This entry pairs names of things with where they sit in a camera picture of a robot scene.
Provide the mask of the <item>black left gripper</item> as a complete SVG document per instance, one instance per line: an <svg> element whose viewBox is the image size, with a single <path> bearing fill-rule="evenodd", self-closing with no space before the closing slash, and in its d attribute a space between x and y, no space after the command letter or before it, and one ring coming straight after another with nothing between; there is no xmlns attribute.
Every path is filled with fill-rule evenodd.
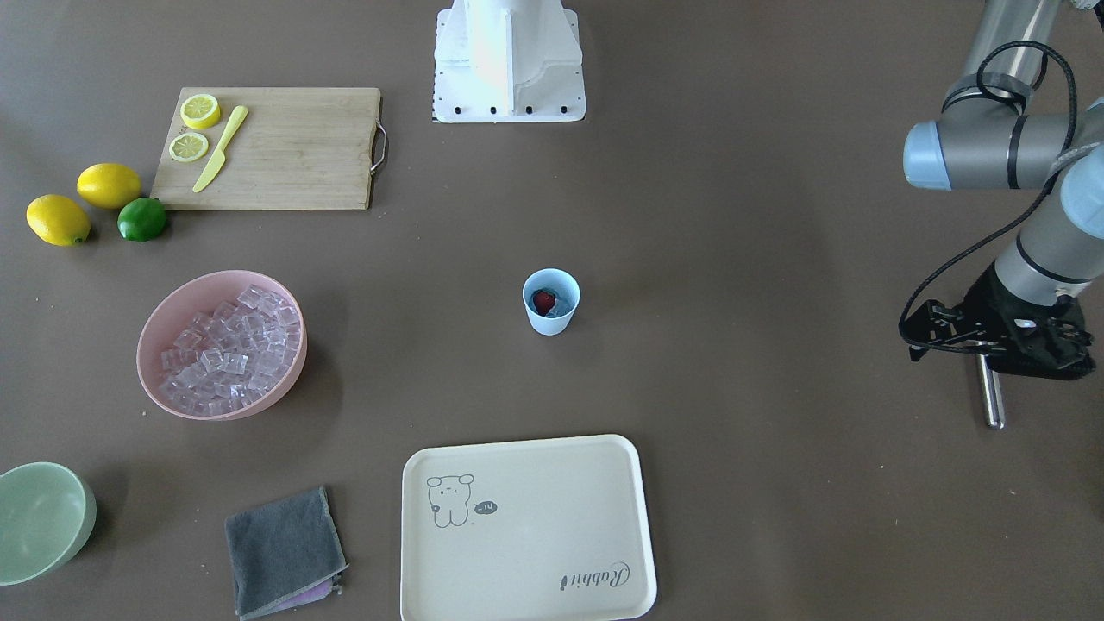
<svg viewBox="0 0 1104 621"><path fill-rule="evenodd" d="M928 350L984 354L998 373L1076 380L1096 369L1080 303L1062 295L1036 305L1010 293L987 267L956 306L926 299L899 331L912 361Z"/></svg>

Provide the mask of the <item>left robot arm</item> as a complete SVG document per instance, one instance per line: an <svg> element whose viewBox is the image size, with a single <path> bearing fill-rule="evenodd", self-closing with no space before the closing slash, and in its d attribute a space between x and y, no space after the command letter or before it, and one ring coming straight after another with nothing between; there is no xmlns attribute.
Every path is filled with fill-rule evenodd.
<svg viewBox="0 0 1104 621"><path fill-rule="evenodd" d="M1057 380L1095 369L1079 296L1103 271L1101 103L1080 110L1072 69L1049 46L1059 9L983 4L940 118L907 133L903 168L914 187L1038 192L960 303L907 299L898 329L914 361L981 354L998 373Z"/></svg>

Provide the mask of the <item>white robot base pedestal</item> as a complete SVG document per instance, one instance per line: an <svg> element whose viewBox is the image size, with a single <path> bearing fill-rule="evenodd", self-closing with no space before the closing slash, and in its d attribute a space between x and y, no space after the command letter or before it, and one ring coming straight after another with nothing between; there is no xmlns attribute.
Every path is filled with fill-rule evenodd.
<svg viewBox="0 0 1104 621"><path fill-rule="evenodd" d="M431 118L582 122L578 17L560 1L454 1L436 15Z"/></svg>

